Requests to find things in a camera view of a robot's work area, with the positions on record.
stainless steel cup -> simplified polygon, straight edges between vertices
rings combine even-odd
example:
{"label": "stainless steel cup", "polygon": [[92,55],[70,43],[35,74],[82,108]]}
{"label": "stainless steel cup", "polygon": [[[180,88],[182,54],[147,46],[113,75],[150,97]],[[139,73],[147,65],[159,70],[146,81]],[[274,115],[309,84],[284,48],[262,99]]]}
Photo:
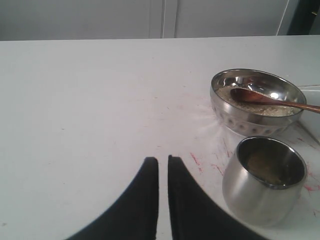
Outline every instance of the stainless steel cup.
{"label": "stainless steel cup", "polygon": [[239,219],[272,226],[291,211],[306,177],[305,161],[290,146],[270,137],[248,137],[225,170],[223,197]]}

white countertop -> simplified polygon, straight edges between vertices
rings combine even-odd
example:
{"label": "white countertop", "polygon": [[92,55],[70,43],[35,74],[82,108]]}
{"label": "white countertop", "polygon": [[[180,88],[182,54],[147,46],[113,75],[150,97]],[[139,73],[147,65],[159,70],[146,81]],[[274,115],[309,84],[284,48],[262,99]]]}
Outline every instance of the white countertop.
{"label": "white countertop", "polygon": [[[319,45],[320,36],[0,42],[0,239],[69,237],[121,195],[147,156],[159,160],[157,239],[171,239],[169,154],[229,212],[220,171],[243,137],[211,109],[213,75],[250,68],[319,85]],[[320,105],[316,91],[305,93]],[[319,116],[306,116],[315,131]],[[313,191],[302,189],[283,224],[250,227],[318,239],[320,146],[297,125],[276,138],[309,164]]]}

spoon handle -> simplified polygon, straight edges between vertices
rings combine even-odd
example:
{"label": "spoon handle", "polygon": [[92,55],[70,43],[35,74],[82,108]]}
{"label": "spoon handle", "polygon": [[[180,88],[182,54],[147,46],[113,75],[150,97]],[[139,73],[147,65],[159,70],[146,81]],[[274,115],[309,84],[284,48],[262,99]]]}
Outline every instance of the spoon handle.
{"label": "spoon handle", "polygon": [[291,101],[273,100],[272,102],[271,101],[270,102],[251,102],[251,104],[273,105],[273,106],[281,105],[281,106],[303,109],[303,110],[307,110],[307,111],[311,111],[311,112],[320,114],[320,106],[307,105],[307,104],[291,102]]}

cup rim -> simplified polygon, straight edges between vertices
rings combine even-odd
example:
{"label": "cup rim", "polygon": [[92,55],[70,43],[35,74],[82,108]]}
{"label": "cup rim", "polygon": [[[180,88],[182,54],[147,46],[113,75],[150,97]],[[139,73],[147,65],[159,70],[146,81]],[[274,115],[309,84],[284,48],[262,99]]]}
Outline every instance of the cup rim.
{"label": "cup rim", "polygon": [[[251,172],[249,172],[246,167],[243,165],[243,163],[240,161],[240,158],[239,158],[239,147],[246,141],[248,140],[251,140],[251,139],[267,139],[267,140],[271,140],[271,141],[274,141],[274,142],[277,142],[279,144],[282,144],[284,146],[286,146],[287,148],[289,148],[301,161],[302,165],[303,165],[303,169],[304,169],[304,173],[303,173],[303,177],[300,181],[294,183],[294,184],[289,184],[289,185],[277,185],[277,184],[271,184],[271,183],[268,183],[262,179],[260,179],[259,177],[253,175]],[[236,150],[235,150],[235,154],[236,154],[236,158],[237,158],[237,161],[241,164],[241,166],[243,167],[243,169],[250,175],[252,176],[253,178],[255,178],[257,181],[259,181],[260,183],[264,184],[265,186],[267,186],[268,188],[270,189],[274,189],[274,190],[284,190],[284,189],[288,189],[288,188],[291,188],[291,187],[294,187],[294,186],[297,186],[301,183],[303,183],[306,178],[307,178],[307,175],[308,175],[308,170],[307,170],[307,165],[306,165],[306,162],[305,160],[302,158],[302,156],[295,150],[293,149],[291,146],[289,146],[288,144],[280,141],[280,140],[277,140],[275,138],[272,138],[272,137],[268,137],[268,136],[250,136],[250,137],[246,137],[244,138],[243,140],[241,140],[238,145],[236,146]]]}

bowl rim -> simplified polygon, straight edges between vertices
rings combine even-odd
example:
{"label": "bowl rim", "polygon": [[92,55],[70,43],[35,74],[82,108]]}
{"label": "bowl rim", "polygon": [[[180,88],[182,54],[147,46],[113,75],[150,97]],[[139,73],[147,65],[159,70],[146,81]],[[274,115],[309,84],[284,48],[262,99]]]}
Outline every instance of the bowl rim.
{"label": "bowl rim", "polygon": [[264,117],[264,118],[288,118],[288,117],[292,117],[292,116],[296,116],[298,114],[302,114],[303,113],[303,109],[300,108],[300,110],[294,114],[291,114],[291,115],[288,115],[288,116],[267,116],[267,115],[261,115],[261,114],[257,114],[257,113],[254,113],[254,112],[250,112],[250,111],[247,111],[247,110],[244,110],[242,108],[239,108],[237,106],[234,106],[232,104],[230,104],[229,102],[225,101],[224,99],[222,99],[222,97],[219,96],[219,94],[217,94],[217,91],[213,88],[213,82],[214,80],[216,80],[216,77],[219,76],[219,75],[222,75],[224,73],[228,73],[228,72],[231,72],[231,71],[241,71],[241,70],[246,70],[246,71],[253,71],[253,72],[257,72],[257,73],[262,73],[262,74],[266,74],[266,75],[270,75],[272,77],[276,77],[278,79],[280,79],[281,81],[284,81],[285,83],[291,85],[292,87],[294,87],[295,89],[297,89],[298,92],[300,92],[300,94],[302,95],[303,97],[303,100],[304,100],[304,104],[307,104],[307,98],[305,96],[305,94],[300,90],[300,88],[298,88],[296,85],[294,85],[292,82],[280,77],[280,76],[277,76],[275,74],[272,74],[272,73],[269,73],[269,72],[266,72],[266,71],[261,71],[261,70],[256,70],[256,69],[250,69],[250,68],[231,68],[231,69],[227,69],[227,70],[223,70],[223,71],[220,71],[218,72],[217,74],[215,74],[211,80],[211,89],[213,90],[213,92],[215,93],[215,95],[220,98],[223,102],[225,102],[226,104],[240,110],[240,111],[243,111],[245,113],[249,113],[249,114],[252,114],[254,116],[260,116],[260,117]]}
{"label": "bowl rim", "polygon": [[[260,179],[259,177],[253,175],[250,171],[248,171],[246,169],[246,167],[243,165],[243,163],[240,161],[240,158],[239,158],[239,147],[246,141],[249,141],[249,140],[252,140],[252,139],[266,139],[266,140],[271,140],[271,141],[274,141],[274,142],[277,142],[281,145],[284,145],[285,147],[287,147],[288,149],[290,149],[301,161],[302,165],[303,165],[303,170],[304,170],[304,174],[303,174],[303,177],[300,181],[294,183],[294,184],[290,184],[290,185],[279,185],[279,184],[271,184],[271,183],[268,183],[262,179]],[[303,159],[303,157],[294,149],[292,148],[291,146],[289,146],[288,144],[284,143],[283,141],[280,141],[280,140],[277,140],[273,137],[269,137],[269,136],[249,136],[249,137],[246,137],[244,139],[242,139],[238,145],[236,146],[236,149],[235,149],[235,153],[236,154],[236,160],[240,163],[241,167],[250,175],[252,176],[253,178],[255,178],[257,181],[259,181],[260,183],[266,185],[268,188],[270,189],[273,189],[273,190],[285,190],[285,189],[289,189],[289,188],[292,188],[294,186],[297,186],[301,183],[304,183],[305,180],[307,179],[307,175],[308,175],[308,167],[307,167],[307,164],[305,162],[305,160]]]}

